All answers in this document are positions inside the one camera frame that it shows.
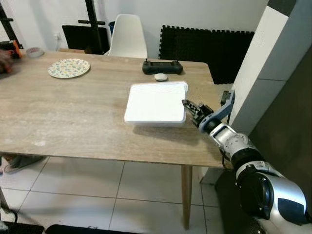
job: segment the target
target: patterned plate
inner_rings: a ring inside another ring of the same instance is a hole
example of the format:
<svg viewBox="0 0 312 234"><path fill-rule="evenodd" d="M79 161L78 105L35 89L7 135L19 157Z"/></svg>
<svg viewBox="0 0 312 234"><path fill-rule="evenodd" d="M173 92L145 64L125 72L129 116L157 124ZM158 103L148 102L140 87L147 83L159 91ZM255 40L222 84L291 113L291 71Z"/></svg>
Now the patterned plate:
<svg viewBox="0 0 312 234"><path fill-rule="evenodd" d="M55 78L67 79L81 76L89 69L90 64L86 60L68 58L53 63L48 68L48 73Z"/></svg>

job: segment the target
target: black controller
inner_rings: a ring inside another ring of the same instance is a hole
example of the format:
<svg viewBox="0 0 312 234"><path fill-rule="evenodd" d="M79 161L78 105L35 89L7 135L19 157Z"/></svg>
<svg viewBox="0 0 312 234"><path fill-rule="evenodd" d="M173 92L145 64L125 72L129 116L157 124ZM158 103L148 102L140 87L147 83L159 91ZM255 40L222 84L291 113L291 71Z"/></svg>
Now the black controller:
<svg viewBox="0 0 312 234"><path fill-rule="evenodd" d="M181 74L183 71L182 65L178 61L172 62L151 62L145 60L143 62L142 71L144 74L157 74L157 73L176 73Z"/></svg>

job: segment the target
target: sneaker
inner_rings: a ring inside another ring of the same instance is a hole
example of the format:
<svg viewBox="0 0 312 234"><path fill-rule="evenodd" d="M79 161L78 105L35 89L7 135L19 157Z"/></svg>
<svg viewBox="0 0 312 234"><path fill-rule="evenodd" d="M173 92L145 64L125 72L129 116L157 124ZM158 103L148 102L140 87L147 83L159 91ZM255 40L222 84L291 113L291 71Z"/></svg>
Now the sneaker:
<svg viewBox="0 0 312 234"><path fill-rule="evenodd" d="M46 156L21 156L17 155L12 160L8 161L8 165L4 167L4 172L8 174L13 174L22 169L25 169L32 164L42 161L46 158Z"/></svg>

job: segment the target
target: table leg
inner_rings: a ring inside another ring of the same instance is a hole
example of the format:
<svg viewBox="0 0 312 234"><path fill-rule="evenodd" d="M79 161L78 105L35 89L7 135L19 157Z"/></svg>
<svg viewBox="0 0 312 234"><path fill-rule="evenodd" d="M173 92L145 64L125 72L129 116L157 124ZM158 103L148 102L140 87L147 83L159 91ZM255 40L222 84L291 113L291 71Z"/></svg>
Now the table leg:
<svg viewBox="0 0 312 234"><path fill-rule="evenodd" d="M193 177L193 167L189 165L181 165L183 226L185 230L188 230L190 227L192 177Z"/></svg>

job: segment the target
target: white tray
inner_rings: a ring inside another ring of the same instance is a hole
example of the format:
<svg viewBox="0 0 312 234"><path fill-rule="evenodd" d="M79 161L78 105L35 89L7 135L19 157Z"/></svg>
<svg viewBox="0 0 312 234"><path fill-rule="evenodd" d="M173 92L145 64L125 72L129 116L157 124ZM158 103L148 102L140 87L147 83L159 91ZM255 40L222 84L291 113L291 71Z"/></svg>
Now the white tray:
<svg viewBox="0 0 312 234"><path fill-rule="evenodd" d="M132 85L124 121L153 126L182 124L185 121L182 100L187 89L184 81Z"/></svg>

